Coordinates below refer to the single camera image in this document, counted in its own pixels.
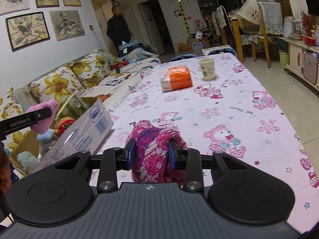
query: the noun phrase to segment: black jacket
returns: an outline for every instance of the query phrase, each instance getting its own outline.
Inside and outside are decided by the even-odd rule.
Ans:
[[[122,16],[113,16],[107,22],[106,34],[113,40],[114,44],[122,44],[122,41],[129,41],[131,33]]]

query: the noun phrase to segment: green trash can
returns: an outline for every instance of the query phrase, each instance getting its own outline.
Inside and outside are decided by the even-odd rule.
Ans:
[[[280,68],[285,69],[289,62],[289,54],[286,51],[279,49]]]

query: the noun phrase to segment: cabinet handle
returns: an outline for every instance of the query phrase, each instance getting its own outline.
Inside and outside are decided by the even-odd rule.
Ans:
[[[298,55],[297,55],[297,63],[298,63],[298,66],[300,66],[300,52],[298,52]]]

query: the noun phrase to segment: giraffe wall sticker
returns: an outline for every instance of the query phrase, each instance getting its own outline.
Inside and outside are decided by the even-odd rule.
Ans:
[[[186,31],[187,31],[187,36],[188,37],[192,37],[192,35],[190,34],[190,29],[189,29],[189,25],[188,25],[188,21],[186,20],[186,15],[185,15],[185,11],[184,11],[184,6],[183,6],[183,3],[181,2],[181,0],[177,0],[177,3],[178,3],[178,6],[179,6],[179,9],[181,11],[181,15],[183,17],[183,21],[184,21],[184,24],[185,24],[185,28],[186,28]]]

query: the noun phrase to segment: metal screw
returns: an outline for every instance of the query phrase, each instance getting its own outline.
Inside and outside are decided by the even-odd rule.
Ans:
[[[115,187],[115,184],[114,182],[111,182],[111,181],[104,181],[104,182],[101,182],[99,184],[99,186],[102,188],[102,189],[106,189],[106,190],[109,190],[111,188],[114,188]]]
[[[197,181],[192,181],[192,182],[186,183],[186,187],[191,190],[198,190],[201,187],[201,184]]]

